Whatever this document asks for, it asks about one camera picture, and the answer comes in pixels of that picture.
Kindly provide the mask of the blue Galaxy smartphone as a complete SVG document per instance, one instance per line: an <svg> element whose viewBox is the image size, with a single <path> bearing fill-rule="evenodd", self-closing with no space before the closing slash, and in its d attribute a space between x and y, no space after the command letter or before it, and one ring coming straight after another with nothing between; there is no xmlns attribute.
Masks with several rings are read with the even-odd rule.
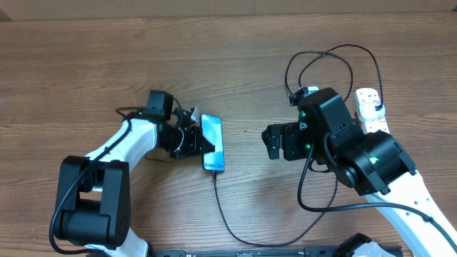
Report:
<svg viewBox="0 0 457 257"><path fill-rule="evenodd" d="M203 137L214 146L214 150L203 155L203 169L206 171L225 171L222 120L217 116L202 114L200 124Z"/></svg>

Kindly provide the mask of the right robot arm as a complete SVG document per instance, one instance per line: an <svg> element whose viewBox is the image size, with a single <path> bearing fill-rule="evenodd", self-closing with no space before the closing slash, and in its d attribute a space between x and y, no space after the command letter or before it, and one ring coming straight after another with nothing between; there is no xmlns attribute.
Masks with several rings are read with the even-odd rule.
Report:
<svg viewBox="0 0 457 257"><path fill-rule="evenodd" d="M300 207L310 212L377 208L415 256L455 256L456 230L428 192L404 147L389 133L365 132L332 88L299 91L298 121L262 133L270 159L325 165L366 203Z"/></svg>

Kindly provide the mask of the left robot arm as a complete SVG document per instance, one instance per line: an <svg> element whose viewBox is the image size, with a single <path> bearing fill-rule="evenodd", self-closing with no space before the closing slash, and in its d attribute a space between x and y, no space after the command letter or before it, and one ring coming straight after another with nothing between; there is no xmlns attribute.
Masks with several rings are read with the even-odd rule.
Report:
<svg viewBox="0 0 457 257"><path fill-rule="evenodd" d="M202 167L224 169L221 119L183 109L166 91L150 91L145 106L116 109L119 130L85 156L61 163L49 243L62 255L154 256L131 228L130 173L156 148L179 160L201 156Z"/></svg>

